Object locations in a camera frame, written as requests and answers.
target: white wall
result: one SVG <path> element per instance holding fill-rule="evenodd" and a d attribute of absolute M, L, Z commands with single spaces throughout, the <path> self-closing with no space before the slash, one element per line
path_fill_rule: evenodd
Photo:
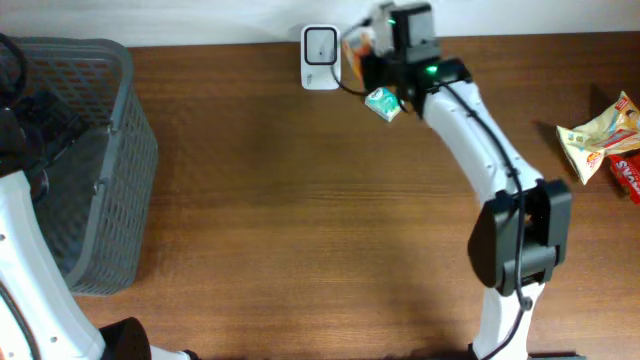
<path fill-rule="evenodd" d="M 288 41 L 353 23 L 379 0 L 0 0 L 11 35 L 128 46 Z M 439 36 L 640 30 L 640 0 L 432 0 Z"/>

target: red candy package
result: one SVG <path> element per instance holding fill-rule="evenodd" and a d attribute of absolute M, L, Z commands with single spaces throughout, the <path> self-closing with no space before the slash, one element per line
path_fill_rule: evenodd
<path fill-rule="evenodd" d="M 631 196 L 631 201 L 640 205 L 640 154 L 631 157 L 610 155 L 611 172 Z"/>

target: gray basket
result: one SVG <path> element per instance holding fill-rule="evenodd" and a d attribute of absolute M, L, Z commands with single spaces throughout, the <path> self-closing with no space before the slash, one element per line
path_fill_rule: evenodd
<path fill-rule="evenodd" d="M 47 169 L 36 206 L 47 245 L 71 291 L 108 295 L 136 275 L 158 145 L 133 90 L 129 52 L 108 40 L 22 38 L 27 95 L 48 89 L 92 128 Z M 0 53 L 0 69 L 15 61 Z"/>

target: green light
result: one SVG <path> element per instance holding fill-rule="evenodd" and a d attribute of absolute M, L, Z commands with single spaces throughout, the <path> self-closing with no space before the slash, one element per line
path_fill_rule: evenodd
<path fill-rule="evenodd" d="M 427 74 L 435 75 L 437 72 L 438 72 L 438 66 L 436 65 L 427 66 Z"/>

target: wooden table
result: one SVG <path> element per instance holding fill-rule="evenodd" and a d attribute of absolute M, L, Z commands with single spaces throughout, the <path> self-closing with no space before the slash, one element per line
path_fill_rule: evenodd
<path fill-rule="evenodd" d="M 205 359 L 345 359 L 464 349 L 483 288 L 466 244 L 479 206 L 415 115 L 305 91 L 299 45 L 132 49 L 160 144 L 130 289 L 78 298 L 156 345 Z M 569 254 L 534 314 L 531 351 L 640 357 L 640 209 L 605 168 L 581 185 L 555 138 L 640 102 L 640 34 L 444 39 L 522 155 L 575 195 Z"/>

